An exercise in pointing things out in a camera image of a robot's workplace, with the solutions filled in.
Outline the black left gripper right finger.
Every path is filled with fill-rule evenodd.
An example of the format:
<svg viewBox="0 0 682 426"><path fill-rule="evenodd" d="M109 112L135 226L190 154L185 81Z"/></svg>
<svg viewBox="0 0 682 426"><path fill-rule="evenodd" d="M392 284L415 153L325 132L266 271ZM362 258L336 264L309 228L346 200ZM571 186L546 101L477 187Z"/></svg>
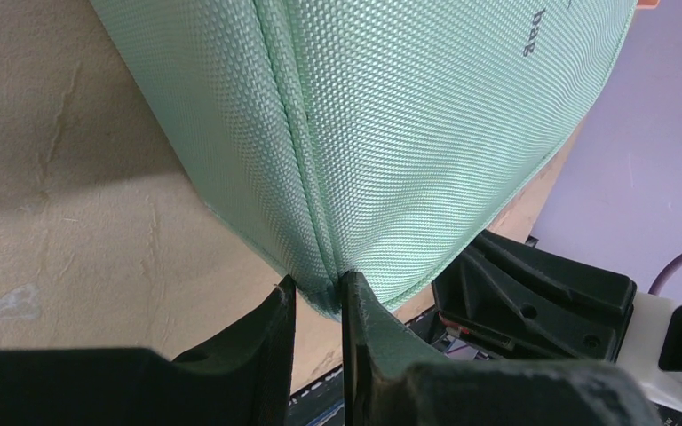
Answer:
<svg viewBox="0 0 682 426"><path fill-rule="evenodd" d="M639 386L604 362L458 361L397 320L365 277L340 281L348 425L657 425Z"/></svg>

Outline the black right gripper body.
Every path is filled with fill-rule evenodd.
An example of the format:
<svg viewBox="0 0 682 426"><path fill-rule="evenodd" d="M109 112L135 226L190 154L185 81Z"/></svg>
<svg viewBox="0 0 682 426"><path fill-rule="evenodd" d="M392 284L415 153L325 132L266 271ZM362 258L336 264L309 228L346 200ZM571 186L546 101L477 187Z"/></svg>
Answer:
<svg viewBox="0 0 682 426"><path fill-rule="evenodd" d="M629 277L481 232L433 281L441 322L502 359L616 360Z"/></svg>

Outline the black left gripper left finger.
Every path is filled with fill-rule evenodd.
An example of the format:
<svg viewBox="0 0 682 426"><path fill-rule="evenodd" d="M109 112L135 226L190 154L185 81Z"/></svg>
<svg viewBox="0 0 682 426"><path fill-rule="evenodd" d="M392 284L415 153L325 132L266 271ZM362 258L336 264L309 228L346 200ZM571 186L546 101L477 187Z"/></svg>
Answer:
<svg viewBox="0 0 682 426"><path fill-rule="evenodd" d="M282 425L295 329L285 278L175 359L147 348L0 351L0 425Z"/></svg>

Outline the green medicine case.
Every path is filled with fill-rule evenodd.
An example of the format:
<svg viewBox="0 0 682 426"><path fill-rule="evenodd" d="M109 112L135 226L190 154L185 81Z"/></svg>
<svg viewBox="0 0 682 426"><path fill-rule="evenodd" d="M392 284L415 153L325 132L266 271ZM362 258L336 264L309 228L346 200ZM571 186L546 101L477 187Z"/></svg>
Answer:
<svg viewBox="0 0 682 426"><path fill-rule="evenodd" d="M204 203L320 314L396 310L565 144L633 1L96 1Z"/></svg>

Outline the peach desk file organizer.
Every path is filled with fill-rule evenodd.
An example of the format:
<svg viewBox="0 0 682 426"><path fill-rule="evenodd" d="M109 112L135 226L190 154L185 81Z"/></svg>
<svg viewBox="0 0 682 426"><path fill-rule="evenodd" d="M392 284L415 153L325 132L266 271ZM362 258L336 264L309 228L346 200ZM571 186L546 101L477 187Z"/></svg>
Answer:
<svg viewBox="0 0 682 426"><path fill-rule="evenodd" d="M660 3L660 0L638 0L637 1L637 8L638 9L654 9L658 6Z"/></svg>

